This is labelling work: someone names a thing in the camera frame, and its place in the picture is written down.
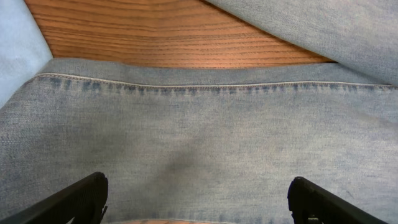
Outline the blue denim jeans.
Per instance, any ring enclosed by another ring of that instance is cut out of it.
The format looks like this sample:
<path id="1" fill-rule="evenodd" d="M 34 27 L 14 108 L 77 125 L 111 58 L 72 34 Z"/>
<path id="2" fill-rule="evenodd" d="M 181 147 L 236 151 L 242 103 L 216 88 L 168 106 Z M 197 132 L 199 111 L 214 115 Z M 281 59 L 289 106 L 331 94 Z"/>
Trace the blue denim jeans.
<path id="1" fill-rule="evenodd" d="M 397 2 L 215 5 L 331 62 L 52 59 L 1 108 L 1 217 L 101 171 L 107 223 L 292 223 L 296 176 L 396 223 Z"/>

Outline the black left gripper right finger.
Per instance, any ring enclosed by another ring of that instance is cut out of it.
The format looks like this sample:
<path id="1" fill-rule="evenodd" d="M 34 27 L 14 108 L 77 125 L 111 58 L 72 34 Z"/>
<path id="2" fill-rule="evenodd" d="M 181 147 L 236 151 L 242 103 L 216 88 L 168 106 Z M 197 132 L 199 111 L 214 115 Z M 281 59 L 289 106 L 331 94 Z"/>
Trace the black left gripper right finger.
<path id="1" fill-rule="evenodd" d="M 303 177 L 291 182 L 287 198 L 295 224 L 386 224 Z"/>

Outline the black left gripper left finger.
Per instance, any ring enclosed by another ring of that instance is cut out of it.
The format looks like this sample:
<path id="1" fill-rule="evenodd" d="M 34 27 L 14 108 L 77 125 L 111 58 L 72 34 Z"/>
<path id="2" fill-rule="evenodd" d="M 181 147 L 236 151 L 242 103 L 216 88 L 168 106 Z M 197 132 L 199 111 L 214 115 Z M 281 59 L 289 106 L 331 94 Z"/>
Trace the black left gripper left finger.
<path id="1" fill-rule="evenodd" d="M 94 172 L 1 224 L 100 224 L 108 209 L 107 199 L 108 179 Z"/>

